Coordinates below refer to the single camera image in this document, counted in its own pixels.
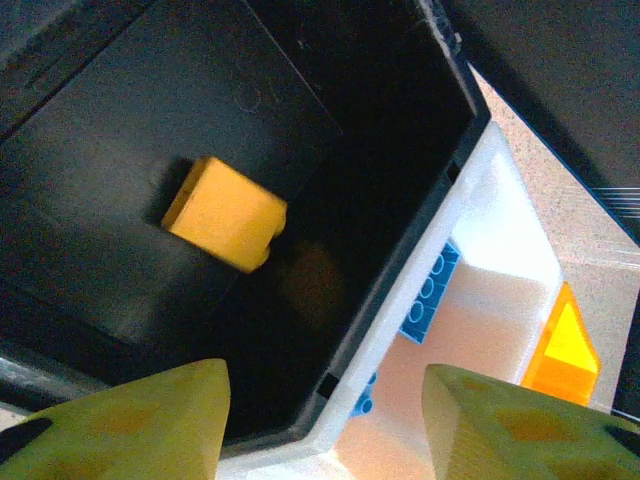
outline orange translucent block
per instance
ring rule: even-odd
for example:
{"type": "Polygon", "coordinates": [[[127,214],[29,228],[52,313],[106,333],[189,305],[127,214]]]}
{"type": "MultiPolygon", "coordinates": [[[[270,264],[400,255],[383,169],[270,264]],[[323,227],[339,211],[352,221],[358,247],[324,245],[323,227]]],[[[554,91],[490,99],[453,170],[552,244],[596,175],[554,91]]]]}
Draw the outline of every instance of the orange translucent block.
{"type": "Polygon", "coordinates": [[[634,480],[628,420],[448,365],[425,370],[422,409],[437,480],[634,480]]]}
{"type": "Polygon", "coordinates": [[[43,433],[0,479],[205,480],[216,472],[230,405],[224,360],[202,360],[42,410],[43,433]]]}
{"type": "Polygon", "coordinates": [[[195,163],[162,226],[248,273],[269,257],[286,211],[286,202],[212,157],[195,163]]]}
{"type": "Polygon", "coordinates": [[[598,354],[565,283],[521,385],[586,406],[599,374],[598,354]]]}

